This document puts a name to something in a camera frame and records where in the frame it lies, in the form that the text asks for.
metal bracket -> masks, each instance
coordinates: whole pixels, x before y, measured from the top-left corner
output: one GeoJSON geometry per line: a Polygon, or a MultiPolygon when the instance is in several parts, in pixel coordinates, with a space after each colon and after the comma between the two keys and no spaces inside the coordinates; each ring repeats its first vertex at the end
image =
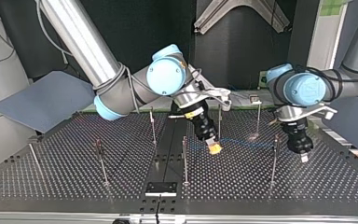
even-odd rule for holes
{"type": "Polygon", "coordinates": [[[176,182],[149,182],[146,197],[176,197],[176,182]]]}
{"type": "Polygon", "coordinates": [[[290,23],[274,0],[213,0],[194,23],[195,33],[204,35],[231,9],[242,6],[253,8],[267,23],[271,23],[271,16],[273,16],[272,27],[278,33],[290,23]]]}
{"type": "Polygon", "coordinates": [[[313,105],[307,108],[285,105],[277,109],[277,117],[282,122],[292,122],[318,112],[323,112],[325,119],[331,119],[337,113],[335,109],[325,104],[313,105]]]}
{"type": "MultiPolygon", "coordinates": [[[[190,70],[193,78],[195,81],[201,81],[204,85],[205,89],[208,90],[208,93],[212,96],[220,97],[222,101],[224,101],[227,105],[222,105],[223,111],[229,111],[231,109],[231,101],[229,100],[228,96],[231,94],[231,91],[224,89],[224,88],[216,88],[212,85],[211,82],[208,81],[197,69],[195,69],[190,64],[188,65],[188,69],[190,70]]],[[[205,98],[208,98],[206,95],[200,95],[197,101],[201,101],[205,98]]]]}

vertical metal rod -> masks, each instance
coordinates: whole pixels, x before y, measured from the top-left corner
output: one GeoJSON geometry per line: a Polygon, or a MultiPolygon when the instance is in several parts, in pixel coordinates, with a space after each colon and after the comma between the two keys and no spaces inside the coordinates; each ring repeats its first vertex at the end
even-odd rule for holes
{"type": "Polygon", "coordinates": [[[185,186],[189,185],[188,183],[188,176],[187,176],[187,149],[186,149],[186,137],[183,136],[183,141],[182,141],[182,150],[183,150],[183,160],[184,160],[184,164],[185,164],[185,186]]]}
{"type": "Polygon", "coordinates": [[[103,163],[103,159],[101,158],[101,166],[103,167],[103,178],[104,178],[104,184],[106,186],[109,186],[110,183],[109,183],[109,180],[107,179],[107,174],[106,174],[106,170],[105,170],[105,167],[104,167],[104,163],[103,163]]]}
{"type": "Polygon", "coordinates": [[[37,156],[36,156],[36,152],[35,152],[35,150],[34,150],[34,146],[32,145],[32,143],[29,143],[28,146],[29,146],[30,149],[31,149],[32,155],[34,156],[34,160],[36,161],[37,168],[39,169],[39,173],[42,175],[42,179],[43,179],[43,181],[44,181],[44,180],[45,180],[45,177],[43,177],[42,167],[40,166],[39,159],[38,159],[37,156]]]}
{"type": "Polygon", "coordinates": [[[255,133],[258,136],[258,129],[260,126],[260,114],[261,114],[261,104],[258,105],[258,109],[257,109],[257,126],[255,128],[255,133]]]}
{"type": "Polygon", "coordinates": [[[154,122],[154,117],[153,117],[153,107],[150,110],[150,122],[152,123],[152,130],[153,130],[153,144],[156,147],[157,140],[156,140],[156,128],[154,125],[155,122],[154,122]]]}
{"type": "Polygon", "coordinates": [[[276,134],[275,139],[274,139],[274,147],[273,147],[273,149],[274,149],[274,162],[273,162],[273,165],[272,165],[270,189],[272,189],[274,184],[275,184],[275,182],[274,182],[275,170],[276,170],[277,158],[278,158],[278,153],[280,151],[280,148],[281,148],[281,142],[280,142],[279,136],[276,134]]]}
{"type": "Polygon", "coordinates": [[[109,186],[109,180],[107,179],[107,174],[106,174],[106,168],[104,166],[104,162],[103,162],[103,142],[101,140],[101,138],[97,138],[96,142],[95,142],[95,151],[97,154],[97,158],[101,163],[101,168],[103,169],[103,178],[104,178],[104,182],[103,184],[105,186],[109,186]]]}
{"type": "Polygon", "coordinates": [[[36,157],[36,153],[34,152],[34,146],[30,143],[28,146],[31,149],[32,155],[34,156],[34,161],[36,161],[36,164],[40,166],[39,159],[36,157]]]}
{"type": "Polygon", "coordinates": [[[221,105],[219,105],[218,106],[218,108],[219,108],[219,127],[218,127],[218,134],[219,134],[219,140],[220,139],[222,139],[222,132],[221,132],[221,122],[222,122],[222,106],[221,105]]]}

black cable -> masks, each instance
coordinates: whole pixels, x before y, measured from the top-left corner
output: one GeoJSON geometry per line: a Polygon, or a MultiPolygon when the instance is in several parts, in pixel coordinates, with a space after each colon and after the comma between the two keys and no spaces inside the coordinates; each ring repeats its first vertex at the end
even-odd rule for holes
{"type": "Polygon", "coordinates": [[[337,99],[339,96],[341,96],[342,90],[344,89],[344,85],[342,84],[342,75],[336,69],[333,69],[333,72],[336,74],[337,78],[340,80],[338,82],[338,93],[337,93],[337,96],[335,97],[335,99],[337,99]]]}
{"type": "Polygon", "coordinates": [[[313,75],[316,75],[316,76],[318,76],[318,77],[324,77],[324,79],[326,79],[326,81],[327,81],[328,84],[330,85],[330,87],[331,87],[331,92],[332,92],[332,93],[331,93],[330,100],[328,100],[328,101],[326,101],[326,102],[332,102],[332,101],[334,101],[335,99],[337,99],[336,88],[334,87],[334,84],[333,84],[333,82],[332,82],[330,79],[325,78],[325,77],[327,77],[327,76],[325,75],[324,72],[322,72],[321,70],[318,70],[318,69],[316,69],[316,68],[313,68],[313,67],[307,67],[307,70],[309,70],[310,72],[312,72],[313,75]]]}
{"type": "Polygon", "coordinates": [[[6,56],[5,58],[3,59],[0,59],[0,63],[3,62],[3,61],[6,61],[7,59],[11,58],[11,56],[13,56],[14,52],[16,50],[12,49],[12,51],[10,52],[10,54],[8,56],[6,56]]]}
{"type": "Polygon", "coordinates": [[[345,68],[345,70],[348,70],[348,71],[350,71],[350,72],[352,72],[352,73],[358,75],[358,71],[349,68],[349,67],[346,66],[345,64],[342,64],[341,66],[342,66],[343,68],[345,68]]]}
{"type": "MultiPolygon", "coordinates": [[[[311,67],[307,67],[307,69],[312,69],[312,70],[317,70],[316,68],[311,68],[311,67]]],[[[342,79],[342,78],[335,78],[335,77],[329,77],[328,75],[326,75],[324,72],[321,71],[321,75],[324,78],[333,80],[333,81],[341,81],[341,82],[358,82],[358,79],[342,79]]]]}
{"type": "MultiPolygon", "coordinates": [[[[127,77],[127,80],[129,81],[129,85],[130,85],[130,82],[131,80],[128,78],[128,76],[131,76],[131,74],[127,74],[126,77],[127,77]]],[[[141,98],[141,96],[139,96],[138,92],[136,91],[135,87],[133,88],[133,94],[135,95],[135,99],[141,103],[141,105],[146,105],[147,103],[141,98]]]]}

green label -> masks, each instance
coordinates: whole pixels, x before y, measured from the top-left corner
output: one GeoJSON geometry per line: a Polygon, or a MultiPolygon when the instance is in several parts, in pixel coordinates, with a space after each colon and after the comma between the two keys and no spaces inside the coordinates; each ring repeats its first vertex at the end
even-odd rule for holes
{"type": "Polygon", "coordinates": [[[320,16],[339,15],[343,4],[343,0],[324,0],[320,16]]]}

yellow object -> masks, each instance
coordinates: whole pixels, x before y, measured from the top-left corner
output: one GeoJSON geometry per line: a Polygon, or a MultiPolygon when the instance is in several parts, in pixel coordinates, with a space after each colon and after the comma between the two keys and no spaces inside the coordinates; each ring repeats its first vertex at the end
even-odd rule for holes
{"type": "Polygon", "coordinates": [[[209,153],[211,155],[218,154],[222,150],[222,147],[220,146],[219,143],[212,144],[208,146],[208,148],[209,148],[209,153]]]}
{"type": "Polygon", "coordinates": [[[194,110],[194,111],[191,111],[191,112],[188,112],[185,114],[185,117],[187,119],[191,119],[193,117],[196,117],[198,114],[202,113],[204,110],[202,107],[199,107],[198,109],[194,110]]]}

